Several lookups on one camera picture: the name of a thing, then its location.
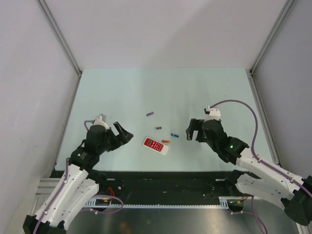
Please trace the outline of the red white remote control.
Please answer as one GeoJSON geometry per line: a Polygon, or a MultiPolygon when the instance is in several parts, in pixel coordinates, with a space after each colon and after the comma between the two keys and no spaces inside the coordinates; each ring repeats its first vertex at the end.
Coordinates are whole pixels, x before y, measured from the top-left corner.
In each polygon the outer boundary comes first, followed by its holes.
{"type": "Polygon", "coordinates": [[[146,147],[154,152],[157,152],[161,155],[166,155],[169,147],[161,142],[158,142],[154,139],[151,139],[149,137],[145,138],[142,144],[143,147],[146,147]]]}

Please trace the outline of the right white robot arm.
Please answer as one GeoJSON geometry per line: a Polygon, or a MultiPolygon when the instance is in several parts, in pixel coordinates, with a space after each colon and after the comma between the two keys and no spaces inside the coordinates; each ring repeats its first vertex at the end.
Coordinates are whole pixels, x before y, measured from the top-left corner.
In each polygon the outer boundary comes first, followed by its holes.
{"type": "Polygon", "coordinates": [[[225,183],[229,195],[239,192],[256,196],[281,208],[294,222],[308,226],[312,220],[312,177],[303,178],[259,157],[242,140],[228,136],[219,120],[192,118],[186,130],[187,140],[207,143],[226,163],[232,163],[256,175],[235,171],[225,183]]]}

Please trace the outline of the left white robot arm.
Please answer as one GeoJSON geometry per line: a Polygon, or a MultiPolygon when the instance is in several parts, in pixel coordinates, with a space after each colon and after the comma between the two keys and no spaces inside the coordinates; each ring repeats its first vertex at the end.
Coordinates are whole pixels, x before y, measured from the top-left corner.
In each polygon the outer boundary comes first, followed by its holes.
{"type": "Polygon", "coordinates": [[[22,227],[26,234],[66,233],[85,204],[107,191],[104,174],[93,168],[103,153],[114,151],[133,138],[118,122],[114,126],[117,135],[101,116],[94,121],[86,138],[66,159],[65,171],[47,200],[34,215],[26,216],[22,227]]]}

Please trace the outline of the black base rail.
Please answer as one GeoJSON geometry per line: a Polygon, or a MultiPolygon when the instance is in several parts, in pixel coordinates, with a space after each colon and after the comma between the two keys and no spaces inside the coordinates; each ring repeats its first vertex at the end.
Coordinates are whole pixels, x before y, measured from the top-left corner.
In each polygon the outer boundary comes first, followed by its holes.
{"type": "Polygon", "coordinates": [[[203,205],[217,198],[245,197],[234,185],[242,173],[232,172],[99,172],[98,194],[114,194],[124,204],[203,205]]]}

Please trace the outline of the left aluminium frame post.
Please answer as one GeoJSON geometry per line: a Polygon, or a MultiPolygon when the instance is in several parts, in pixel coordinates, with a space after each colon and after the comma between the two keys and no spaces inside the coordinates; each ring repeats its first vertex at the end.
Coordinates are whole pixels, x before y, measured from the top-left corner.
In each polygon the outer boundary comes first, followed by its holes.
{"type": "Polygon", "coordinates": [[[61,29],[58,26],[58,23],[55,19],[55,17],[52,14],[52,11],[50,10],[47,2],[45,0],[36,0],[40,10],[42,11],[47,23],[49,24],[53,34],[55,35],[58,43],[60,44],[65,56],[69,60],[71,66],[73,67],[75,73],[78,77],[81,77],[82,70],[80,69],[61,29]]]}

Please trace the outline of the aluminium frame post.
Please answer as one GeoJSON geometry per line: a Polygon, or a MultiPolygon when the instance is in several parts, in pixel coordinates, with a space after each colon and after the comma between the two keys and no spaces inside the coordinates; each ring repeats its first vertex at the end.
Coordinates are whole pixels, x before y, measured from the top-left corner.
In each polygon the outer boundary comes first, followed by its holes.
{"type": "Polygon", "coordinates": [[[52,14],[52,11],[50,10],[47,2],[45,0],[36,0],[40,10],[42,11],[47,23],[49,24],[53,34],[55,35],[58,43],[60,44],[65,56],[69,60],[71,66],[73,67],[75,73],[78,77],[81,77],[82,70],[80,69],[61,29],[58,26],[58,23],[55,19],[55,17],[52,14]]]}
{"type": "Polygon", "coordinates": [[[279,31],[282,29],[282,26],[286,22],[287,17],[293,10],[297,3],[297,0],[287,0],[285,4],[283,5],[280,13],[278,14],[278,17],[276,18],[268,36],[266,37],[264,44],[262,45],[259,53],[257,54],[254,62],[252,63],[251,68],[249,69],[250,74],[253,76],[256,72],[257,68],[259,67],[261,61],[265,57],[265,54],[267,53],[269,47],[277,37],[279,31]]]}

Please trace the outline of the right aluminium frame post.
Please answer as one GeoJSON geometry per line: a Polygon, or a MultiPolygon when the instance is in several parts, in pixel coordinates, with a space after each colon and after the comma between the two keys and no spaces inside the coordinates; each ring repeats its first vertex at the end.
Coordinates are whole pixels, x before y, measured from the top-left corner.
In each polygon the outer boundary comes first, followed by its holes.
{"type": "Polygon", "coordinates": [[[266,37],[264,44],[262,45],[259,53],[257,54],[254,62],[252,63],[251,68],[249,69],[250,74],[253,76],[256,72],[257,68],[259,67],[261,61],[265,57],[265,54],[267,53],[269,47],[277,37],[279,31],[282,29],[282,26],[286,22],[287,17],[293,10],[297,3],[297,0],[287,0],[285,4],[283,5],[280,13],[278,14],[278,17],[276,18],[268,36],[266,37]]]}

